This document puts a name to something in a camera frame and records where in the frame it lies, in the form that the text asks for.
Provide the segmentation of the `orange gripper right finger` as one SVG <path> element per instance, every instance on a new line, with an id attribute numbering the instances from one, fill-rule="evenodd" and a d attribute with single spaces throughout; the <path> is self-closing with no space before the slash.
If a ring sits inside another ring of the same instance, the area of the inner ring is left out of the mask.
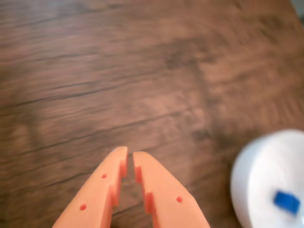
<path id="1" fill-rule="evenodd" d="M 136 181 L 154 228 L 208 228 L 204 214 L 187 189 L 154 157 L 133 153 Z"/>

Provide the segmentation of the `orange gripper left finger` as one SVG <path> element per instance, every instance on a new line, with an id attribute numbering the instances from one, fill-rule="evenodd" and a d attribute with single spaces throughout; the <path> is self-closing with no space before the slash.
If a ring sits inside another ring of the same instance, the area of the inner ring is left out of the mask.
<path id="1" fill-rule="evenodd" d="M 68 204 L 54 228 L 109 228 L 118 205 L 122 177 L 127 174 L 128 148 L 110 152 Z"/>

